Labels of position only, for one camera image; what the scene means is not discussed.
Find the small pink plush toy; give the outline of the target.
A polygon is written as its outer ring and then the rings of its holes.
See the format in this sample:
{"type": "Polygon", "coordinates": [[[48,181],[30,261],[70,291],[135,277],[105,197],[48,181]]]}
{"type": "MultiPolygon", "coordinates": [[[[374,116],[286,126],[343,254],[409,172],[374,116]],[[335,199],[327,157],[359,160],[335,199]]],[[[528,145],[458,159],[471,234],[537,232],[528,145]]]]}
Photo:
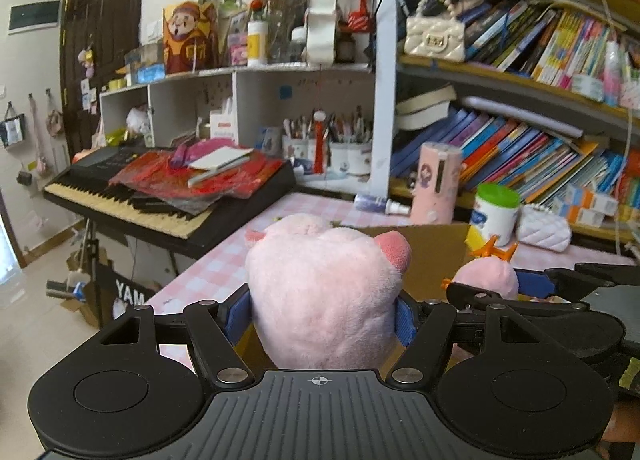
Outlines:
{"type": "Polygon", "coordinates": [[[498,237],[493,235],[482,246],[472,250],[472,261],[459,268],[454,278],[442,280],[442,290],[447,290],[450,284],[457,282],[515,301],[518,298],[518,275],[511,265],[511,259],[518,249],[518,243],[503,250],[497,246],[497,242],[498,237]]]}

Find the white quilted purse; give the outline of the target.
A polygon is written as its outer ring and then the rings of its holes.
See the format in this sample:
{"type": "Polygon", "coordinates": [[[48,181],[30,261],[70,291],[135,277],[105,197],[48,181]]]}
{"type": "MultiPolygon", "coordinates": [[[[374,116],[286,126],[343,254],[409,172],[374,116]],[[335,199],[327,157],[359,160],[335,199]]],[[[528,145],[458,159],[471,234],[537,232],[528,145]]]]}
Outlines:
{"type": "Polygon", "coordinates": [[[515,228],[518,243],[563,253],[570,246],[572,231],[568,221],[540,204],[520,208],[515,228]]]}

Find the orange white boxes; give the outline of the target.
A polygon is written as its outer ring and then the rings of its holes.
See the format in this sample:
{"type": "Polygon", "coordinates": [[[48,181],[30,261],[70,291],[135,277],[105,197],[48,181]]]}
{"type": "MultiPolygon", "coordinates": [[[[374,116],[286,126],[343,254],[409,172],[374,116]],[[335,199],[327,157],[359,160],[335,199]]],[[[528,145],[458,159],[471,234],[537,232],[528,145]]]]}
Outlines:
{"type": "Polygon", "coordinates": [[[552,213],[571,224],[600,228],[606,217],[614,217],[618,202],[605,193],[569,183],[551,203],[552,213]]]}

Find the white jar green lid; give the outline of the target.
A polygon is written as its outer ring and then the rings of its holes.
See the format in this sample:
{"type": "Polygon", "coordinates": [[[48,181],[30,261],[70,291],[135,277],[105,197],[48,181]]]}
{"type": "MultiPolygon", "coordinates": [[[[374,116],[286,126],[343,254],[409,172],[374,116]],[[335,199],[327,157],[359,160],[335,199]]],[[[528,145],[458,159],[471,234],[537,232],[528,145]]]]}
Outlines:
{"type": "Polygon", "coordinates": [[[521,199],[518,193],[498,183],[477,186],[471,214],[471,225],[485,240],[496,237],[496,246],[506,246],[518,219],[521,199]]]}

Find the red paper pile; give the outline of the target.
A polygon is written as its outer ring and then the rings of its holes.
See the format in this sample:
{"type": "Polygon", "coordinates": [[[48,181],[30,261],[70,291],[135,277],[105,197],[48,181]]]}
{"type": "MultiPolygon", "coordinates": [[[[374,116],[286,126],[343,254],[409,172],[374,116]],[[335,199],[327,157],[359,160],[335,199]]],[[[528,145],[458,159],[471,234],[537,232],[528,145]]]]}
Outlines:
{"type": "Polygon", "coordinates": [[[189,166],[172,167],[173,156],[174,151],[170,150],[145,152],[108,180],[108,184],[122,185],[166,202],[220,197],[245,200],[285,168],[284,160],[252,150],[246,163],[189,186],[190,179],[200,177],[206,171],[189,166]]]}

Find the pink cylindrical humidifier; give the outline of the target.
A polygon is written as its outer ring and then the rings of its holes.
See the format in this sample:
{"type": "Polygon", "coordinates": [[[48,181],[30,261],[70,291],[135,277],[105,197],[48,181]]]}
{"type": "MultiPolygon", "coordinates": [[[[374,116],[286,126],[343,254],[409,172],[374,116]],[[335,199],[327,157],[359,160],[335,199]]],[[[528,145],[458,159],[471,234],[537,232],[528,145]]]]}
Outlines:
{"type": "Polygon", "coordinates": [[[463,153],[440,142],[421,146],[410,212],[411,224],[449,225],[454,218],[463,153]]]}

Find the small spray bottle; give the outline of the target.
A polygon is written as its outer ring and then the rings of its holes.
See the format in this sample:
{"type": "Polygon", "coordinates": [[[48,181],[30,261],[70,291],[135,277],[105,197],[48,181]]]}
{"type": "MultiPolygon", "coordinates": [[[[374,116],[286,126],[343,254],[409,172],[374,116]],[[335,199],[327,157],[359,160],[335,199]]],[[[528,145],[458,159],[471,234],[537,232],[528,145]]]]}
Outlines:
{"type": "Polygon", "coordinates": [[[356,195],[354,206],[358,211],[385,215],[409,216],[411,212],[411,207],[408,205],[364,193],[356,195]]]}

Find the row of colourful books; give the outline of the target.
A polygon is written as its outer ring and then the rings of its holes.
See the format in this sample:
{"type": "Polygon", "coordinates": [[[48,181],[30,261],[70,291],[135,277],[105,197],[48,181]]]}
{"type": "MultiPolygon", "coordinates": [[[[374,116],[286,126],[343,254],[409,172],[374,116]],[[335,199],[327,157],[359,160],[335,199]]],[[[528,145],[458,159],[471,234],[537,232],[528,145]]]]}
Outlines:
{"type": "Polygon", "coordinates": [[[508,187],[523,203],[549,205],[570,185],[593,187],[614,193],[629,207],[639,205],[639,194],[626,191],[629,179],[639,178],[639,150],[627,155],[617,147],[605,146],[597,137],[572,138],[525,117],[499,115],[444,103],[433,110],[413,115],[416,120],[434,117],[434,122],[417,128],[407,125],[409,115],[398,116],[399,133],[390,163],[390,178],[407,189],[424,185],[438,171],[438,164],[420,162],[421,147],[427,143],[458,149],[460,203],[469,203],[482,183],[508,187]]]}

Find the black electronic keyboard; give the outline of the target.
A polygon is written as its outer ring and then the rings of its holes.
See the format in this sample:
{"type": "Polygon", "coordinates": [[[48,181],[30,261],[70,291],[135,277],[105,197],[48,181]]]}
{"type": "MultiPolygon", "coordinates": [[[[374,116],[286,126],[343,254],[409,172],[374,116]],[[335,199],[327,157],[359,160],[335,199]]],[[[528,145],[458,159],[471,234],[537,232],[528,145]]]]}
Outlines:
{"type": "Polygon", "coordinates": [[[190,187],[200,173],[171,167],[173,155],[102,148],[59,173],[43,195],[101,227],[200,258],[295,186],[290,163],[252,151],[247,162],[190,187]]]}

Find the white pen holder cups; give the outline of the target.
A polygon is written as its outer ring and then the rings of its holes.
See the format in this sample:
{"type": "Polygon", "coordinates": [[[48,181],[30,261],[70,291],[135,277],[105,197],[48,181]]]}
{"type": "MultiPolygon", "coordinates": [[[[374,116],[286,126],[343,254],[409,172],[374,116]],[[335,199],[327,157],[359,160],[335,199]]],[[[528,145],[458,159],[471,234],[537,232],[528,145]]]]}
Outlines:
{"type": "Polygon", "coordinates": [[[304,176],[371,174],[373,124],[361,113],[326,114],[283,121],[282,152],[304,176]]]}

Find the white cubby shelf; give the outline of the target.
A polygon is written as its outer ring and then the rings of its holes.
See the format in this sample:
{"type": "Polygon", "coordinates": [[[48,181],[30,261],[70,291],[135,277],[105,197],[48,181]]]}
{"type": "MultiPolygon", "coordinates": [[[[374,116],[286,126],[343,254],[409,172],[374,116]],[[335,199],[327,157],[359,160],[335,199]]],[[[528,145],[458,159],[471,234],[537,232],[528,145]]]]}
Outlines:
{"type": "Polygon", "coordinates": [[[232,105],[226,123],[242,146],[255,146],[262,128],[281,128],[284,120],[309,116],[314,110],[345,116],[361,112],[374,127],[372,136],[385,142],[370,154],[390,155],[393,112],[378,108],[376,75],[364,63],[215,68],[107,91],[100,94],[103,130],[113,134],[126,125],[132,108],[145,105],[151,127],[149,144],[170,147],[193,133],[199,120],[206,121],[210,112],[223,108],[227,99],[232,105]]]}

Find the wooden bookshelf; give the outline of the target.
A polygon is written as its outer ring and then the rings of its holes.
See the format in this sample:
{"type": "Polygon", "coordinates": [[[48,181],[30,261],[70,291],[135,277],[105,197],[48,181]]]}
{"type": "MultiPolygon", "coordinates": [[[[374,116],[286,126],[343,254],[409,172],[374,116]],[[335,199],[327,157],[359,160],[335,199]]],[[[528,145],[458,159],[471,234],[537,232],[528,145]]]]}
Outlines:
{"type": "Polygon", "coordinates": [[[375,96],[373,162],[370,190],[403,197],[408,189],[390,180],[397,74],[423,78],[435,86],[456,84],[460,98],[483,97],[525,108],[579,126],[586,133],[602,134],[620,142],[639,144],[639,119],[623,108],[612,108],[579,94],[553,88],[479,65],[450,63],[406,56],[397,40],[397,0],[376,0],[375,96]]]}

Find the fortune god figure box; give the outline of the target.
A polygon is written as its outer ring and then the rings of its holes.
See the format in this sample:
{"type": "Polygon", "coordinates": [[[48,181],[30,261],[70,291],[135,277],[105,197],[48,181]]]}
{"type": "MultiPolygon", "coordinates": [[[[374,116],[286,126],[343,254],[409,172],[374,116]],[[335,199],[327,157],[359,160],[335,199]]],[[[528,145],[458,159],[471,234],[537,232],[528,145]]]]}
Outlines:
{"type": "Polygon", "coordinates": [[[218,16],[211,0],[183,1],[163,8],[165,74],[218,68],[218,16]]]}

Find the cream quilted handbag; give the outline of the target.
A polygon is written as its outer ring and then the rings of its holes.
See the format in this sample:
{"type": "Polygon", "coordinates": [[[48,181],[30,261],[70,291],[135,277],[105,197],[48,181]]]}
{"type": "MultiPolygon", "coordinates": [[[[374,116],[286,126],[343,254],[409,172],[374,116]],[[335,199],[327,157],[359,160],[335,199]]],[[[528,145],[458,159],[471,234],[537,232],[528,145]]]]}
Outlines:
{"type": "Polygon", "coordinates": [[[464,30],[464,24],[454,14],[451,0],[420,0],[416,13],[406,19],[404,53],[461,63],[465,59],[464,30]],[[445,7],[444,18],[424,14],[432,2],[445,7]]]}

